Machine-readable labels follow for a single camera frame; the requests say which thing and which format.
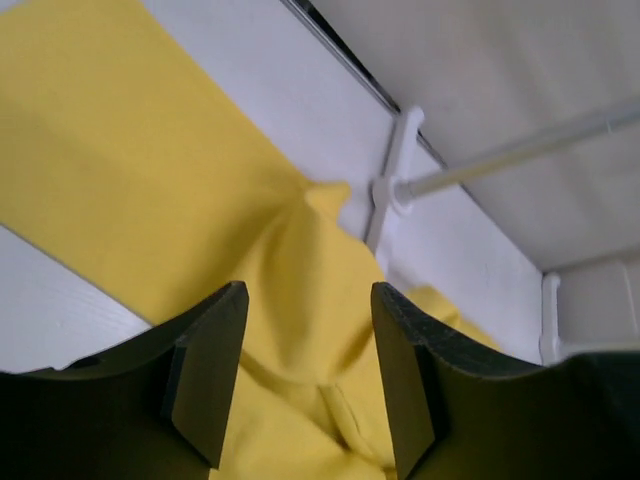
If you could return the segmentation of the yellow trousers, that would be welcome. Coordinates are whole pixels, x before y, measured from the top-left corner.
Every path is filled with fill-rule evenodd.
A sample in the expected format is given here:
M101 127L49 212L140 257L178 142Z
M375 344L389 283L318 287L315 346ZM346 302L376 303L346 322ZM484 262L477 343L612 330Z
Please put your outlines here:
M216 479L393 479L383 278L300 173L136 1L1 16L1 221L153 324L243 281Z

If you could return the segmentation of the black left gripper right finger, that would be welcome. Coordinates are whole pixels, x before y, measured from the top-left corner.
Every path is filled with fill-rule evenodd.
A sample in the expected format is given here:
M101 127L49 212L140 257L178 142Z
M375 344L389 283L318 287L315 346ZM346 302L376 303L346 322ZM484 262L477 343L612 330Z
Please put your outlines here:
M402 479L635 479L639 355L538 366L427 315L390 284L371 310Z

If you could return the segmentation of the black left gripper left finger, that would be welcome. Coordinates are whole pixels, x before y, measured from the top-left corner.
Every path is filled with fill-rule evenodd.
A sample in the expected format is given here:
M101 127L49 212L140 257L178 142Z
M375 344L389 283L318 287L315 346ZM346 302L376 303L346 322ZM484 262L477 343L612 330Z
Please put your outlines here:
M205 479L221 460L249 295L239 281L62 370L1 376L5 479Z

